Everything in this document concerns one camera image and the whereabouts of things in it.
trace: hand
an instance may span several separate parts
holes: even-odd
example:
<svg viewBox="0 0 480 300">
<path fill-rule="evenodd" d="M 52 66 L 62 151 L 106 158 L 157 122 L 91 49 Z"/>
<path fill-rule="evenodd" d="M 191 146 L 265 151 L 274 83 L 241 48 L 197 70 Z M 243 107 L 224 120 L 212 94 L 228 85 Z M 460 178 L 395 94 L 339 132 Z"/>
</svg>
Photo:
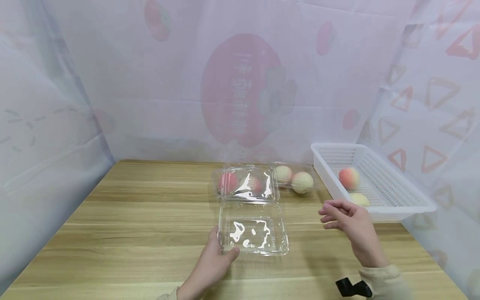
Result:
<svg viewBox="0 0 480 300">
<path fill-rule="evenodd" d="M 343 231 L 352 244 L 353 254 L 360 264 L 369 268 L 390 265 L 367 209 L 347 200 L 328 200 L 318 213 L 325 229 Z"/>
<path fill-rule="evenodd" d="M 188 279 L 177 290 L 178 300 L 194 300 L 201 296 L 212 286 L 217 284 L 227 273 L 230 264 L 240 254 L 239 248 L 233 248 L 222 255 L 220 243 L 217 239 L 218 226 L 215 226 L 208 236 L 197 265 Z"/>
</svg>

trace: wooden table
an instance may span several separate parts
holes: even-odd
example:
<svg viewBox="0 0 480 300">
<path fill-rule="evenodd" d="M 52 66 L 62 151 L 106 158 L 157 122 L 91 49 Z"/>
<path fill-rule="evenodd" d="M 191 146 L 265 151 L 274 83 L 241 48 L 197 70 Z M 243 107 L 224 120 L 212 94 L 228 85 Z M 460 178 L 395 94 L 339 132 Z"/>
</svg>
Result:
<svg viewBox="0 0 480 300">
<path fill-rule="evenodd" d="M 189 275 L 217 224 L 211 173 L 220 164 L 121 161 L 6 291 L 2 300 L 155 300 Z M 240 255 L 206 299 L 342 299 L 335 281 L 359 280 L 349 241 L 322 228 L 324 188 L 282 191 L 290 251 Z M 416 299 L 466 299 L 401 224 L 376 225 Z"/>
</svg>

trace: beige sleeve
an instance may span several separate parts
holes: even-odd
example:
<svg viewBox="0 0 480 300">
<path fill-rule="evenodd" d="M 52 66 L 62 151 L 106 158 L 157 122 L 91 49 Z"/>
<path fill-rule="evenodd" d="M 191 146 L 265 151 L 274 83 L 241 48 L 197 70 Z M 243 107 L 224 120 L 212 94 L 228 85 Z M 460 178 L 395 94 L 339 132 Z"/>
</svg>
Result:
<svg viewBox="0 0 480 300">
<path fill-rule="evenodd" d="M 411 290 L 395 265 L 362 268 L 360 277 L 372 290 L 374 300 L 413 300 Z"/>
<path fill-rule="evenodd" d="M 177 300 L 177 289 L 179 288 L 174 289 L 170 295 L 165 294 L 158 297 L 157 300 Z"/>
</svg>

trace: plastic basket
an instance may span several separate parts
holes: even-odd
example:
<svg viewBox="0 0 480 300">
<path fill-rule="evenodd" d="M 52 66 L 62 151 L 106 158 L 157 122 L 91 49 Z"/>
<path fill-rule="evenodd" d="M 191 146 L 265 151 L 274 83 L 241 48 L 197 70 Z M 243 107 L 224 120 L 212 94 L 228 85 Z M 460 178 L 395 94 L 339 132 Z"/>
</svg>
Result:
<svg viewBox="0 0 480 300">
<path fill-rule="evenodd" d="M 403 174 L 364 145 L 314 143 L 313 167 L 334 199 L 351 200 L 338 180 L 338 173 L 354 167 L 360 175 L 355 192 L 370 200 L 373 221 L 401 221 L 413 214 L 433 212 L 436 204 L 410 183 Z"/>
</svg>

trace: fabric backdrop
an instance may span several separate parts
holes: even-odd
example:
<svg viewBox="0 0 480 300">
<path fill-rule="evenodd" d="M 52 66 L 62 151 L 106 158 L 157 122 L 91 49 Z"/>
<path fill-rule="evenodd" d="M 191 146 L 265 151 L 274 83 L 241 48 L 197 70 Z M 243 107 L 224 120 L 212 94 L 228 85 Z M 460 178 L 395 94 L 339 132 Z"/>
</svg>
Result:
<svg viewBox="0 0 480 300">
<path fill-rule="evenodd" d="M 360 141 L 438 211 L 403 222 L 469 299 L 480 299 L 480 2 L 417 1 Z"/>
<path fill-rule="evenodd" d="M 56 24 L 0 2 L 0 295 L 112 165 Z"/>
<path fill-rule="evenodd" d="M 116 159 L 356 142 L 414 1 L 49 0 Z"/>
</svg>

